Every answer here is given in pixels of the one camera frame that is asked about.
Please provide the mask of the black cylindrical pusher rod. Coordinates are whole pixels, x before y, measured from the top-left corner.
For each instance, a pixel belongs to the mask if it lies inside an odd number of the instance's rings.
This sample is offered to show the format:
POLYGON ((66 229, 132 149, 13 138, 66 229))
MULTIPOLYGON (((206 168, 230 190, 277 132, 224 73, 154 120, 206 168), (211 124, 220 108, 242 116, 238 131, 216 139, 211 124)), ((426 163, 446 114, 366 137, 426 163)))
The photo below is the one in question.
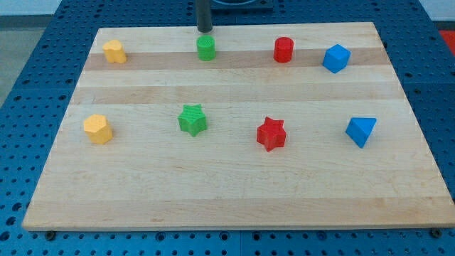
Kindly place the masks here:
POLYGON ((209 33, 213 29, 210 0, 196 0, 197 29, 201 33, 209 33))

